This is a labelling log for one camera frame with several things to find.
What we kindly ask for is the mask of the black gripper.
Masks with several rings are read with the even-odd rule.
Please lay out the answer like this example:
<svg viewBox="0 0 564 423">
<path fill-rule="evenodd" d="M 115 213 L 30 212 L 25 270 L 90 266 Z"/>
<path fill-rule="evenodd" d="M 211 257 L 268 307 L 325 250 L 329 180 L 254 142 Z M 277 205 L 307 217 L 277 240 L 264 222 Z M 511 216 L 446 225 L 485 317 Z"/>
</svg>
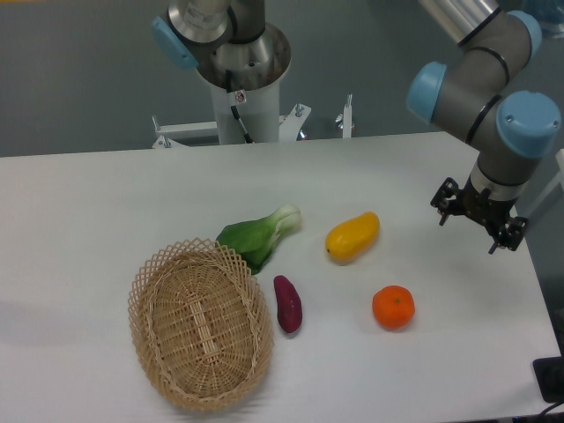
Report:
<svg viewBox="0 0 564 423">
<path fill-rule="evenodd" d="M 471 175 L 463 190 L 448 177 L 430 204 L 441 216 L 439 226 L 443 226 L 450 216 L 462 215 L 464 206 L 464 214 L 485 227 L 493 238 L 493 245 L 488 250 L 492 255 L 497 249 L 516 251 L 524 238 L 529 220 L 510 215 L 520 194 L 520 185 L 501 185 L 483 175 Z"/>
</svg>

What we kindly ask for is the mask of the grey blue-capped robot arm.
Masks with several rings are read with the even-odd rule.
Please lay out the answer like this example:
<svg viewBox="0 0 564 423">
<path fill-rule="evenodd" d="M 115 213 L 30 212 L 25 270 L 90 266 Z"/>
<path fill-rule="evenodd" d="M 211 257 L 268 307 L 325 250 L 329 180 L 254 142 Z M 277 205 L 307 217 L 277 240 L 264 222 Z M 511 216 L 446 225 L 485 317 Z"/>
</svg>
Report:
<svg viewBox="0 0 564 423">
<path fill-rule="evenodd" d="M 408 109 L 476 149 L 463 187 L 447 180 L 432 206 L 443 219 L 483 226 L 495 249 L 517 249 L 528 221 L 511 215 L 561 126 L 558 106 L 541 93 L 501 91 L 537 53 L 539 23 L 495 1 L 426 1 L 427 13 L 463 50 L 453 66 L 424 66 L 406 96 Z M 151 24 L 161 51 L 194 69 L 210 87 L 223 145 L 293 142 L 309 115 L 279 113 L 279 84 L 291 62 L 287 38 L 265 19 L 261 1 L 172 1 Z"/>
</svg>

